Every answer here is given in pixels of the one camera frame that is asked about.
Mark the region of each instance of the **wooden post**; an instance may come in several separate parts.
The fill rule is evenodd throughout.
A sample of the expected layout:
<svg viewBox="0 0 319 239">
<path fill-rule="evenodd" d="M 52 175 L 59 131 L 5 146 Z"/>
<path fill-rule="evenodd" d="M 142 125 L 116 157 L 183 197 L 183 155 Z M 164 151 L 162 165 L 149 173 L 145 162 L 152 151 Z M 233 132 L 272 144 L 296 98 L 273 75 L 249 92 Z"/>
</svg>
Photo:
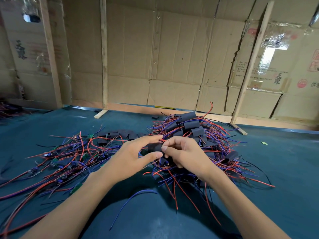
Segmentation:
<svg viewBox="0 0 319 239">
<path fill-rule="evenodd" d="M 269 22 L 269 18 L 270 18 L 274 3 L 275 2 L 272 0 L 272 1 L 269 1 L 268 4 L 267 4 L 265 15 L 264 15 L 263 21 L 261 23 L 260 30 L 258 32 L 258 36 L 257 36 L 256 42 L 255 42 L 254 48 L 253 48 L 253 53 L 251 54 L 251 57 L 250 57 L 250 60 L 249 60 L 247 72 L 245 74 L 245 78 L 244 78 L 244 81 L 243 81 L 242 86 L 241 86 L 241 90 L 240 90 L 240 93 L 239 93 L 239 96 L 238 96 L 238 100 L 237 100 L 237 103 L 236 103 L 236 106 L 235 106 L 235 110 L 234 110 L 232 119 L 230 121 L 230 124 L 232 125 L 232 127 L 237 128 L 238 131 L 241 134 L 243 134 L 243 135 L 247 135 L 247 132 L 245 132 L 244 130 L 239 128 L 235 123 L 236 123 L 236 119 L 237 119 L 237 116 L 239 114 L 239 110 L 241 108 L 242 102 L 244 100 L 244 96 L 245 96 L 245 93 L 246 93 L 246 90 L 247 90 L 248 82 L 250 80 L 250 76 L 251 76 L 251 73 L 253 71 L 253 67 L 254 67 L 254 64 L 255 64 L 255 61 L 256 61 L 256 58 L 257 58 L 257 54 L 258 54 L 261 42 L 262 42 L 262 40 L 264 38 L 265 30 L 267 28 L 267 24 Z"/>
<path fill-rule="evenodd" d="M 48 54 L 49 54 L 49 61 L 51 67 L 51 74 L 53 79 L 53 87 L 55 93 L 55 103 L 56 108 L 63 107 L 62 100 L 61 100 L 61 91 L 60 91 L 60 84 L 59 84 L 59 76 L 58 76 L 58 69 L 56 67 L 55 61 L 55 52 L 54 52 L 54 45 L 52 39 L 52 32 L 51 32 L 51 25 L 50 25 L 50 18 L 49 18 L 49 11 L 48 11 L 48 3 L 47 0 L 40 0 L 40 9 L 42 14 L 42 23 L 45 32 L 45 40 L 47 43 Z"/>
<path fill-rule="evenodd" d="M 107 28 L 106 28 L 106 0 L 100 0 L 101 7 L 101 43 L 102 43 L 102 89 L 103 110 L 94 118 L 99 119 L 107 111 Z"/>
</svg>

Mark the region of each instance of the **blue wire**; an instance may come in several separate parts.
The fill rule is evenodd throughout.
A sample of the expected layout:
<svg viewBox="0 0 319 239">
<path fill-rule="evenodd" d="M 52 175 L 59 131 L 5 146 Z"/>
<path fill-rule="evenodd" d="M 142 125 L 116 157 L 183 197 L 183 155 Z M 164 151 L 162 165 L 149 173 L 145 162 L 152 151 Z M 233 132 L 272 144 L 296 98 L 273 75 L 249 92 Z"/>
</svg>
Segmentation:
<svg viewBox="0 0 319 239">
<path fill-rule="evenodd" d="M 118 218 L 119 214 L 121 213 L 122 209 L 124 208 L 124 206 L 127 204 L 127 202 L 130 201 L 130 199 L 132 199 L 134 196 L 138 195 L 138 194 L 143 194 L 143 193 L 155 193 L 158 194 L 156 191 L 154 190 L 140 190 L 139 192 L 136 192 L 135 194 L 133 194 L 126 202 L 125 204 L 122 206 L 122 208 L 120 209 L 119 213 L 117 214 L 117 216 L 115 217 L 115 220 L 113 221 L 113 224 L 111 225 L 110 230 L 112 229 L 116 219 Z"/>
</svg>

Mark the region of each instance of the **right hand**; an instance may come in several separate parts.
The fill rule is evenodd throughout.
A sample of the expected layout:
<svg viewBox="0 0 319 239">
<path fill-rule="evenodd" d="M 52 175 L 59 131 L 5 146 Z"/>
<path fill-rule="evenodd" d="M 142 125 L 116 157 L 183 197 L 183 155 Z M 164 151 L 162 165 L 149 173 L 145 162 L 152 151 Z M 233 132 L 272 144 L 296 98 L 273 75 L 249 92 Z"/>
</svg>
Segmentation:
<svg viewBox="0 0 319 239">
<path fill-rule="evenodd" d="M 162 151 L 166 158 L 173 157 L 178 168 L 186 168 L 203 181 L 218 169 L 193 138 L 174 136 L 163 143 Z"/>
</svg>

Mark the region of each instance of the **red seal mark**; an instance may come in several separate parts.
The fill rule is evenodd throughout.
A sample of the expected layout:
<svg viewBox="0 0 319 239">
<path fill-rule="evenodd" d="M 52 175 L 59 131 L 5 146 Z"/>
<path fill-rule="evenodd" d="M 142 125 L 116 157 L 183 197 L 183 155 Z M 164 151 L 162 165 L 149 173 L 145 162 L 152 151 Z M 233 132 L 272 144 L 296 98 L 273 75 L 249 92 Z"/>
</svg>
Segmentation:
<svg viewBox="0 0 319 239">
<path fill-rule="evenodd" d="M 299 80 L 298 83 L 297 83 L 298 88 L 304 88 L 304 87 L 306 87 L 307 82 L 308 82 L 308 81 L 307 81 L 306 79 Z"/>
</svg>

